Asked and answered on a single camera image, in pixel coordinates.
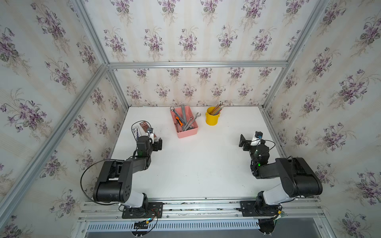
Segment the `large forged steel wrench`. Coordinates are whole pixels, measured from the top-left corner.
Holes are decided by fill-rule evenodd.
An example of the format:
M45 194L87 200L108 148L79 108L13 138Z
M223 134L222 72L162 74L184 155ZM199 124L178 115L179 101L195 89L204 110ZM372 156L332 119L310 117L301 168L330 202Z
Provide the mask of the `large forged steel wrench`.
M184 120L183 124L186 125L188 121L187 121L187 115L186 115L186 109L185 109L185 106L182 105L182 106L181 106L181 109L182 109L182 117L183 117L183 120Z

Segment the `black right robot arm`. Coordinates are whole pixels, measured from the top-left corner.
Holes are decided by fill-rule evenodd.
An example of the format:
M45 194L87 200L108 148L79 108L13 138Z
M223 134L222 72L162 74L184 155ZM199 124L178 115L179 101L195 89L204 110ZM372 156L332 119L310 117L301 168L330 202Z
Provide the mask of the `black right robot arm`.
M276 158L274 163L269 163L271 148L266 142L268 141L263 139L263 133L260 131L257 131L251 140L240 135L239 147L249 152L252 175L256 179L280 178L280 184L258 193L252 205L258 213L278 208L280 204L292 201L298 196L322 194L322 183L304 158Z

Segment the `long chrome combination wrench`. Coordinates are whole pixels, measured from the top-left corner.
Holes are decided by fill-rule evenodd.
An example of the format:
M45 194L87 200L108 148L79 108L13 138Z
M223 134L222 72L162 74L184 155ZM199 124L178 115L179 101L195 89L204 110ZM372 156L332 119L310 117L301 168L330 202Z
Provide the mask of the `long chrome combination wrench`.
M178 112L175 110L175 108L173 106L170 107L170 111L175 114L175 118L179 120L180 126L184 127L185 124L187 123L187 121L184 120L183 117L178 114Z

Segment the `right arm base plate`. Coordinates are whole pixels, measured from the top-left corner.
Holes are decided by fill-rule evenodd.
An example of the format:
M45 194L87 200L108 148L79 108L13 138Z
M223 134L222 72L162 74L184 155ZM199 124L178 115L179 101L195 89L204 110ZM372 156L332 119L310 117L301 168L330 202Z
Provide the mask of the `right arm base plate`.
M282 206L267 205L265 202L256 202L254 200L240 201L240 211L243 217L273 217L279 214Z

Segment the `chrome end wrench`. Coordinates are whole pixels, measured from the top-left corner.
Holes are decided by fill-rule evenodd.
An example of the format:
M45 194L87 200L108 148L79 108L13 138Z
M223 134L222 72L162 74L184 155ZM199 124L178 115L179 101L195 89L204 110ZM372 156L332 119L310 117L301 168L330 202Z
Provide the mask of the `chrome end wrench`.
M187 131L187 130L193 125L193 123L196 121L196 119L197 119L198 117L200 117L200 116L201 116L201 113L197 113L197 114L195 115L195 117L192 117L192 118L190 119L190 121L187 122L186 125L184 125L184 127L183 127L183 131Z

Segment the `pink plastic storage box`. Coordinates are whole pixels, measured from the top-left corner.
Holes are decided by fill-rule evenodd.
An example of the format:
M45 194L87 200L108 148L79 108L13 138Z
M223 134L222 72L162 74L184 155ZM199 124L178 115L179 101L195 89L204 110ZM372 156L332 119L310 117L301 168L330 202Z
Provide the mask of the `pink plastic storage box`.
M197 134L198 125L196 119L200 113L193 114L190 106L170 107L170 112L178 138L185 138Z

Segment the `orange handled adjustable wrench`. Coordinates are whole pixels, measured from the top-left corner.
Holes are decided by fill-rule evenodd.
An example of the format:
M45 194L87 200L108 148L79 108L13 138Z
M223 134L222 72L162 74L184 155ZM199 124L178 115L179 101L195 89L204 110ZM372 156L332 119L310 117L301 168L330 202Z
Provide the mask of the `orange handled adjustable wrench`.
M184 124L182 123L182 121L180 120L178 116L175 116L175 120L176 120L177 133L180 133L182 132Z

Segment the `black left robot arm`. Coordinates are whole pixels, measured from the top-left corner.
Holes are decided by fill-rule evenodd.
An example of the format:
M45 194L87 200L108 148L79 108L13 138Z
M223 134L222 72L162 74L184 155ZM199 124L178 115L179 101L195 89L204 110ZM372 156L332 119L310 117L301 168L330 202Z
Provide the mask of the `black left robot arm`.
M130 158L106 160L93 190L93 200L99 204L117 202L125 207L147 210L147 195L132 189L133 174L147 170L152 153L161 149L161 138L153 141L148 136L140 136L136 152Z

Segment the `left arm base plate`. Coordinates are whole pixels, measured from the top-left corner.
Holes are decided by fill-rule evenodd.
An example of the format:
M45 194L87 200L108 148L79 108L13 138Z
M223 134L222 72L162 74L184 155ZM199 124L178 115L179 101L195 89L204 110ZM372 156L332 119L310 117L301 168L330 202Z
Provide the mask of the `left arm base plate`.
M162 218L163 202L149 202L147 207L125 207L122 213L123 219L148 219Z

